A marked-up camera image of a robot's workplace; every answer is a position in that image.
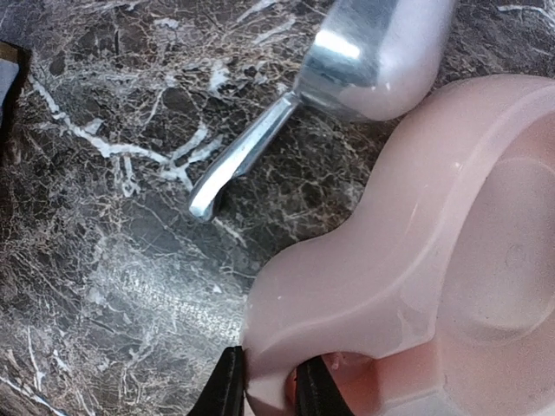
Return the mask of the pink double pet bowl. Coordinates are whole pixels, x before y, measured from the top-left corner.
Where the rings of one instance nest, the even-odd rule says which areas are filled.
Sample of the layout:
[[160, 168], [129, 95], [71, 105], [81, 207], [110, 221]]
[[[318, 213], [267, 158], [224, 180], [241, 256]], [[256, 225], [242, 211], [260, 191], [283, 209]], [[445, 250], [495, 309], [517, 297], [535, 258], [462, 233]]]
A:
[[430, 95], [352, 215], [261, 269], [242, 344], [257, 415], [292, 414], [315, 356], [357, 415], [553, 414], [553, 80]]

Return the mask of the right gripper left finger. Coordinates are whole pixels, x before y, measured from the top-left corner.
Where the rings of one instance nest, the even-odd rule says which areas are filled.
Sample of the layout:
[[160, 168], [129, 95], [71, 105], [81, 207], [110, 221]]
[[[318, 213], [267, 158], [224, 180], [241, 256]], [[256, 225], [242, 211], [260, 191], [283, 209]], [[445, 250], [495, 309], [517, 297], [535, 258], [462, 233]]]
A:
[[228, 347], [206, 384], [204, 415], [243, 415], [245, 357], [240, 346]]

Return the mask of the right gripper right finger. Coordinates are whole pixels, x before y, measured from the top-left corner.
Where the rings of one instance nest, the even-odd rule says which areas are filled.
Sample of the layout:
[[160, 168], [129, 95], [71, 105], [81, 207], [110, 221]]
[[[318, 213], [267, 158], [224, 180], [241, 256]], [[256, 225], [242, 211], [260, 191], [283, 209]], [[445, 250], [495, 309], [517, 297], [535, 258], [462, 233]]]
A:
[[297, 416], [353, 416], [322, 357], [305, 361], [296, 370]]

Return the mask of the metal scoop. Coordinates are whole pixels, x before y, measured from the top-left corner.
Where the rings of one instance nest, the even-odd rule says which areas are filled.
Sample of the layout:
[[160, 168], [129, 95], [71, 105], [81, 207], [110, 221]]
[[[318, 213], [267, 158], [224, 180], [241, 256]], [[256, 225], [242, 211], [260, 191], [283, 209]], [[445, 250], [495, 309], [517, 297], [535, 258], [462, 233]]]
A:
[[300, 106], [345, 121], [393, 120], [434, 84], [457, 3], [449, 0], [336, 1], [283, 93], [208, 167], [190, 214], [213, 219], [219, 194], [247, 174]]

